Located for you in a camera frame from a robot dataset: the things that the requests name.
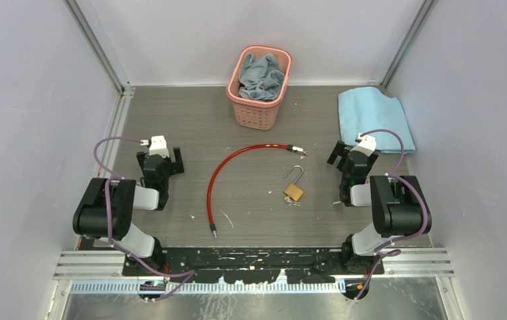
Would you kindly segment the red cable lock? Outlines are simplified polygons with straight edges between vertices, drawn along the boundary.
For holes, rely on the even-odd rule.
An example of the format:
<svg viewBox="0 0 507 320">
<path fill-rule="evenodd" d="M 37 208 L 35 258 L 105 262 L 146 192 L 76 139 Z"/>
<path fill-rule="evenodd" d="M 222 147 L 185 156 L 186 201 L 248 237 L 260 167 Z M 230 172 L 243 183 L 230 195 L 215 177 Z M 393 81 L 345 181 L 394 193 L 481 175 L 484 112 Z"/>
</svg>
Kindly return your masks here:
<svg viewBox="0 0 507 320">
<path fill-rule="evenodd" d="M 231 173 L 244 173 L 243 169 L 238 169 L 238 165 L 246 165 L 245 161 L 249 159 L 249 156 L 252 155 L 280 155 L 278 152 L 280 150 L 282 155 L 285 152 L 294 154 L 299 159 L 300 152 L 308 151 L 307 149 L 297 146 L 297 145 L 288 145 L 288 144 L 279 144 L 279 143 L 263 143 L 250 145 L 247 147 L 243 147 L 230 153 L 228 156 L 225 156 L 223 160 L 216 166 L 213 170 L 213 173 L 208 181 L 206 194 L 205 194 L 205 213 L 207 215 L 207 224 L 209 232 L 211 233 L 212 239 L 217 239 L 217 219 L 215 212 L 215 206 L 218 205 L 217 202 L 223 200 L 223 191 L 222 185 L 223 183 L 229 183 L 231 186 L 237 185 L 236 182 L 232 183 L 230 181 Z"/>
</svg>

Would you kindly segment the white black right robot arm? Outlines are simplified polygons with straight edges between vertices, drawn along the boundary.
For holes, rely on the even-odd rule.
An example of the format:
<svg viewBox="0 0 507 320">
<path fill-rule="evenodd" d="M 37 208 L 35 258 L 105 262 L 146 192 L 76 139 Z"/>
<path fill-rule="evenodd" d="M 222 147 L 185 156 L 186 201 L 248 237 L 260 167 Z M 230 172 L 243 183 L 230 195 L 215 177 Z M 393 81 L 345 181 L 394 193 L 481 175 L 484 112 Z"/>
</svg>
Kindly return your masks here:
<svg viewBox="0 0 507 320">
<path fill-rule="evenodd" d="M 374 143 L 360 141 L 350 147 L 339 140 L 327 160 L 341 173 L 341 203 L 372 210 L 372 222 L 348 235 L 341 246 L 340 263 L 351 274 L 378 260 L 377 250 L 383 243 L 427 234 L 432 228 L 432 215 L 417 177 L 370 176 L 378 156 Z"/>
</svg>

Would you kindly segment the silver padlock key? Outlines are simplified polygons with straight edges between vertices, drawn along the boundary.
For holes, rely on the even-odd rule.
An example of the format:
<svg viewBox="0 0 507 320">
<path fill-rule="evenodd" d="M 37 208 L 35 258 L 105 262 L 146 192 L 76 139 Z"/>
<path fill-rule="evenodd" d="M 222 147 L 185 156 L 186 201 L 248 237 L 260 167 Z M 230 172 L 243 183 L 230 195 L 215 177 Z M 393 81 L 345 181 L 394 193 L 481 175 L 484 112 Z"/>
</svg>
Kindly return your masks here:
<svg viewBox="0 0 507 320">
<path fill-rule="evenodd" d="M 291 197 L 288 197 L 288 196 L 285 196 L 284 197 L 284 201 L 289 205 L 289 206 L 301 206 L 301 203 L 298 202 L 298 201 L 294 201 Z"/>
</svg>

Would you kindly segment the brass padlock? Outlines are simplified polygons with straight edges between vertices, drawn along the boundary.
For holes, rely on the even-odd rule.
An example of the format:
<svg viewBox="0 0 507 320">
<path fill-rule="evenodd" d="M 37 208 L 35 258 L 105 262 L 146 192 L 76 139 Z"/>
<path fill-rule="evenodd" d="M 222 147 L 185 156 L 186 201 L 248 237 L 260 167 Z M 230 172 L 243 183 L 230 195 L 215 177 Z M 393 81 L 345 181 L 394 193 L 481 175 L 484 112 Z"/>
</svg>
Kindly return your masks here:
<svg viewBox="0 0 507 320">
<path fill-rule="evenodd" d="M 291 167 L 288 172 L 283 176 L 283 179 L 287 178 L 290 173 L 295 170 L 299 169 L 300 173 L 299 175 L 294 179 L 292 183 L 290 183 L 285 189 L 284 189 L 284 195 L 291 197 L 294 201 L 299 201 L 302 195 L 304 194 L 304 191 L 296 185 L 298 179 L 303 175 L 304 168 L 300 165 L 294 165 Z"/>
</svg>

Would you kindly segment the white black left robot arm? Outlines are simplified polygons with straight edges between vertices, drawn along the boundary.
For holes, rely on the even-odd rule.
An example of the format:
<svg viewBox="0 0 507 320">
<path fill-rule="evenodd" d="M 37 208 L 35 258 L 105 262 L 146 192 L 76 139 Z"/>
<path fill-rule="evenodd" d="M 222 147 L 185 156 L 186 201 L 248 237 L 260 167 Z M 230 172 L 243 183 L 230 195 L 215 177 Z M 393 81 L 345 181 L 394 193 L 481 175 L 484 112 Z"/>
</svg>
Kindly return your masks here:
<svg viewBox="0 0 507 320">
<path fill-rule="evenodd" d="M 133 179 L 93 178 L 73 215 L 73 231 L 102 239 L 127 255 L 149 275 L 166 271 L 167 260 L 160 240 L 132 221 L 133 211 L 161 211 L 169 199 L 169 180 L 184 172 L 179 147 L 174 158 L 146 152 L 136 157 L 142 170 L 141 185 Z"/>
</svg>

